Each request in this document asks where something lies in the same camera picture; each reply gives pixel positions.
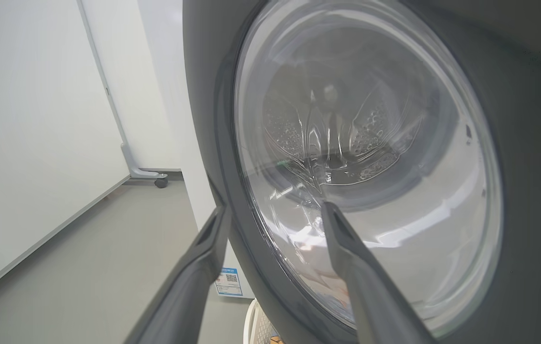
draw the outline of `whiteboard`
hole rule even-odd
[[[0,0],[0,277],[129,174],[75,0]]]
[[[179,170],[137,0],[82,0],[100,64],[137,167]]]

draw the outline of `whiteboard stand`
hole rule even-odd
[[[96,61],[96,67],[98,68],[98,73],[100,74],[100,80],[103,82],[105,87],[105,94],[107,95],[107,100],[109,100],[109,106],[111,107],[111,112],[113,117],[116,120],[117,128],[119,134],[122,137],[122,153],[124,154],[124,159],[126,160],[126,165],[128,166],[128,171],[130,172],[130,178],[133,179],[156,179],[154,184],[163,189],[168,185],[166,177],[168,176],[165,173],[150,172],[141,170],[135,162],[135,158],[132,155],[130,146],[128,146],[128,139],[126,138],[126,133],[124,133],[124,127],[122,126],[122,121],[120,120],[115,103],[111,97],[111,92],[109,92],[109,85],[107,84],[107,78],[105,78],[105,72],[103,71],[103,66],[100,64],[100,58],[98,57],[98,52],[96,51],[96,46],[94,45],[94,39],[92,37],[92,31],[90,31],[90,24],[87,21],[87,16],[85,15],[85,10],[83,8],[83,3],[81,0],[77,0],[77,6],[79,7],[81,13],[81,20],[83,21],[83,26],[85,27],[85,33],[87,34],[87,40],[90,43],[90,48],[92,49],[92,54],[94,55],[94,61]]]

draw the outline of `washing machine drum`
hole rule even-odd
[[[495,271],[502,194],[486,118],[460,67],[397,3],[266,6],[235,84],[250,207],[294,283],[355,328],[320,214],[338,205],[432,333]]]

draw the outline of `caster wheel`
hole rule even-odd
[[[168,186],[168,181],[166,180],[166,178],[156,179],[154,185],[156,185],[159,189],[164,189]]]

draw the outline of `label sticker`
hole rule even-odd
[[[215,281],[217,293],[219,295],[242,296],[243,292],[240,289],[240,281],[238,280],[238,272],[236,269],[222,268],[220,276]]]

